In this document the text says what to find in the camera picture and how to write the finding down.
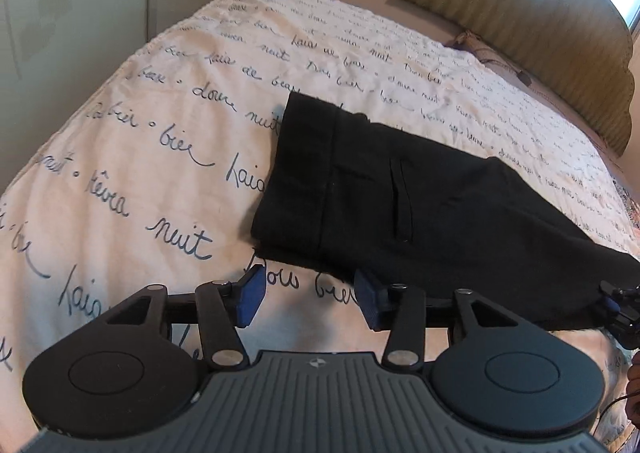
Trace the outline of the right hand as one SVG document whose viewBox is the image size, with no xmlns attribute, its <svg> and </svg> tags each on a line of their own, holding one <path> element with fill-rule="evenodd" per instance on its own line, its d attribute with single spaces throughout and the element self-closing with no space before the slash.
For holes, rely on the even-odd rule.
<svg viewBox="0 0 640 453">
<path fill-rule="evenodd" d="M 632 358 L 627 379 L 626 415 L 636 427 L 640 427 L 640 352 L 636 352 Z"/>
</svg>

